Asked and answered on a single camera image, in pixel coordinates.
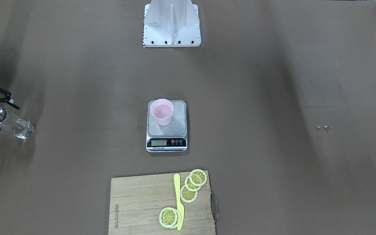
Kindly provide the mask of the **lemon slice middle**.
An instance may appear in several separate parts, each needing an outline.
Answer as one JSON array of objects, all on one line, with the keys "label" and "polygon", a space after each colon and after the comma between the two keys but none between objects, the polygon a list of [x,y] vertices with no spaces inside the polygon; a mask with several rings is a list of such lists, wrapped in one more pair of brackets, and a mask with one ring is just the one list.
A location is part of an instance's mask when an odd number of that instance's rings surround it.
[{"label": "lemon slice middle", "polygon": [[201,186],[197,186],[193,184],[189,176],[186,177],[184,186],[186,187],[188,191],[191,191],[191,192],[196,192],[201,188]]}]

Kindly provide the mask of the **lemon slice by blade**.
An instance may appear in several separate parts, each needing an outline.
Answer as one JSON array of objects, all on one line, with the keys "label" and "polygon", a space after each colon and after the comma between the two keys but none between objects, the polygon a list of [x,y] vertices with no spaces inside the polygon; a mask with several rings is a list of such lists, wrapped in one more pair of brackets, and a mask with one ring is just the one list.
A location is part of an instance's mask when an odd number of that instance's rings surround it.
[{"label": "lemon slice by blade", "polygon": [[181,213],[173,207],[163,208],[159,214],[159,223],[164,228],[177,228],[181,221]]}]

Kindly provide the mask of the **yellow plastic knife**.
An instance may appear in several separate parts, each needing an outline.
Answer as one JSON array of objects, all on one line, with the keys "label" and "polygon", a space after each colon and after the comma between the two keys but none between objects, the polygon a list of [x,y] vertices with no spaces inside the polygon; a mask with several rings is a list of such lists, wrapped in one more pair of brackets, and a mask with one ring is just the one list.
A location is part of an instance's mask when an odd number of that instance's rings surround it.
[{"label": "yellow plastic knife", "polygon": [[180,219],[181,219],[181,221],[179,222],[179,225],[177,226],[177,230],[181,230],[183,222],[184,222],[185,208],[181,202],[181,177],[179,173],[175,173],[173,175],[173,181],[174,181],[174,187],[175,187],[175,192],[176,192],[177,210],[180,213]]}]

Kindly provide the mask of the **lemon slice near knife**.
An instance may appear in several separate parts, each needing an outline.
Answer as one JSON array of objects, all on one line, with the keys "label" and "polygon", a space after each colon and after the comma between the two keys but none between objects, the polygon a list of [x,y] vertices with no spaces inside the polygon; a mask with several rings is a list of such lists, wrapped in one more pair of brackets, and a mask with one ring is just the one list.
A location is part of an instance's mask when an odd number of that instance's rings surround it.
[{"label": "lemon slice near knife", "polygon": [[197,191],[188,190],[187,186],[182,186],[180,190],[181,200],[185,203],[191,203],[197,198]]}]

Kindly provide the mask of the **pink plastic cup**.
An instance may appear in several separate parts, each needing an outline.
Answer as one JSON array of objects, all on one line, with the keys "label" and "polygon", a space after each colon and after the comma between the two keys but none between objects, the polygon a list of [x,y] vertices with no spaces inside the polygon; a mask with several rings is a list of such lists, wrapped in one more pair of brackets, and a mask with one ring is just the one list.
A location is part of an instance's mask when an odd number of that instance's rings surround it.
[{"label": "pink plastic cup", "polygon": [[172,120],[174,107],[170,100],[158,99],[153,101],[150,106],[150,113],[158,125],[168,125]]}]

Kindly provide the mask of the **glass sauce bottle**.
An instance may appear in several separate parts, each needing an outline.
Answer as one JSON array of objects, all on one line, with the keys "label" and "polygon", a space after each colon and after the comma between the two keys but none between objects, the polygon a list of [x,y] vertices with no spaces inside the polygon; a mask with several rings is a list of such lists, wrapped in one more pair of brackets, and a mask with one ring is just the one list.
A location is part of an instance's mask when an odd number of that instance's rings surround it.
[{"label": "glass sauce bottle", "polygon": [[0,107],[0,128],[20,139],[31,137],[34,127],[29,122]]}]

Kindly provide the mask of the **wooden cutting board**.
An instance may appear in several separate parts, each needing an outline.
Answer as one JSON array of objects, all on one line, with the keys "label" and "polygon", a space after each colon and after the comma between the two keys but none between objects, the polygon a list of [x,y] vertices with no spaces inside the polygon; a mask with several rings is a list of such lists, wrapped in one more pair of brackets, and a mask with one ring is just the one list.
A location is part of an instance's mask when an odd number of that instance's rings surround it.
[{"label": "wooden cutting board", "polygon": [[111,179],[109,235],[215,235],[218,209],[210,181],[200,188],[197,198],[184,205],[180,230],[159,222],[161,210],[177,207],[174,174],[156,174]]}]

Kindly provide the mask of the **silver kitchen scale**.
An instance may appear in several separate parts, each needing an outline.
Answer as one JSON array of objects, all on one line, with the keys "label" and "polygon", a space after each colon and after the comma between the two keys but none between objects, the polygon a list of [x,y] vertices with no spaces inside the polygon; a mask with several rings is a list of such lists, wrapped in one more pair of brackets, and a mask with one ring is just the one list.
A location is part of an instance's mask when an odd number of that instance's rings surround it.
[{"label": "silver kitchen scale", "polygon": [[148,152],[183,152],[188,147],[187,105],[182,100],[170,100],[173,111],[170,122],[161,125],[164,119],[152,113],[155,100],[148,103],[147,135],[145,148]]}]

